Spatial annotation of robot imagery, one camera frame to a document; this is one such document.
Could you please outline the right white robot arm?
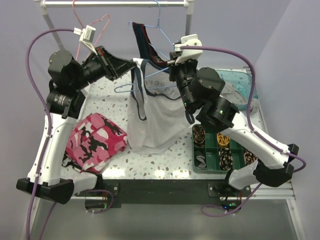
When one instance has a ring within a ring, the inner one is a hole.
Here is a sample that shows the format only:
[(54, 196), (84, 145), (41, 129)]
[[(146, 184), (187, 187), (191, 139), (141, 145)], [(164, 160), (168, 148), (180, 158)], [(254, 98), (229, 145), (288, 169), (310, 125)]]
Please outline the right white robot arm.
[(221, 96), (225, 82), (210, 67), (197, 69), (200, 52), (171, 52), (167, 62), (169, 80), (175, 82), (187, 114), (199, 110), (196, 119), (215, 133), (230, 137), (258, 159), (240, 169), (230, 170), (223, 183), (223, 192), (235, 196), (244, 187), (261, 183), (279, 187), (292, 179), (292, 150), (298, 147), (283, 144), (260, 129), (255, 129), (246, 116)]

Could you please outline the white tank top navy trim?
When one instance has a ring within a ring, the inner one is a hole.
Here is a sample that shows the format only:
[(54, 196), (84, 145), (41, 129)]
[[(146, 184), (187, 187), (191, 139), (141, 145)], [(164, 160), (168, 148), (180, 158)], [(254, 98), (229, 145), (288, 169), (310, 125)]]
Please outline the white tank top navy trim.
[(139, 90), (130, 92), (127, 106), (127, 140), (138, 154), (163, 154), (173, 145), (179, 134), (195, 119), (186, 112), (180, 92), (169, 80), (167, 71), (160, 70), (150, 60), (134, 58), (131, 83), (143, 80)]

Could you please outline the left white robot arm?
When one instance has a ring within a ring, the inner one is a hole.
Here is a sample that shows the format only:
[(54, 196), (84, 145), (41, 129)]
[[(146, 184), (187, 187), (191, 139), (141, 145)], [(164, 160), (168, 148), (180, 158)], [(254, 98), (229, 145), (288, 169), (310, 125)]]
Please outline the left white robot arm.
[(43, 135), (29, 173), (17, 180), (18, 190), (59, 204), (66, 204), (77, 193), (76, 188), (92, 196), (103, 192), (104, 184), (92, 173), (83, 178), (84, 183), (77, 183), (71, 176), (62, 177), (62, 160), (86, 99), (82, 89), (102, 78), (117, 80), (136, 66), (133, 60), (118, 58), (103, 46), (96, 47), (82, 63), (67, 50), (59, 50), (49, 57), (51, 79)]

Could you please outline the pink camouflage garment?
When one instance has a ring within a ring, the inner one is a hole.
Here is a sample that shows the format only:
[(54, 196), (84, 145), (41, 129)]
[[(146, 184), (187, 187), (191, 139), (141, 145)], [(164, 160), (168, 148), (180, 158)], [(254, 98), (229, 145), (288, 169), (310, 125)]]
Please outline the pink camouflage garment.
[(71, 131), (65, 156), (82, 172), (100, 173), (127, 147), (127, 133), (100, 113), (88, 115)]

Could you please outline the light blue wire hanger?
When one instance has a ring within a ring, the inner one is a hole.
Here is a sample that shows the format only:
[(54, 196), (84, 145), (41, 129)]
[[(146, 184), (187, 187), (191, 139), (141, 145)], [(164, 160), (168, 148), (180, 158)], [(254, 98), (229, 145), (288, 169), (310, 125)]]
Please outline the light blue wire hanger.
[[(154, 73), (152, 73), (150, 75), (145, 76), (144, 79), (148, 79), (148, 78), (150, 78), (152, 76), (155, 76), (155, 75), (157, 75), (157, 74), (159, 74), (161, 72), (166, 72), (168, 70), (169, 70), (169, 68), (166, 67), (166, 68), (164, 68), (162, 70), (158, 70), (158, 71), (156, 71), (156, 72), (154, 72)], [(142, 87), (142, 84), (143, 84), (143, 80), (137, 80), (136, 83), (128, 83), (128, 84), (124, 84), (124, 85), (119, 85), (119, 86), (114, 88), (114, 92), (117, 93), (117, 94), (118, 93), (136, 92)], [(120, 90), (121, 88), (126, 87), (126, 86), (131, 86), (131, 89), (130, 90)]]

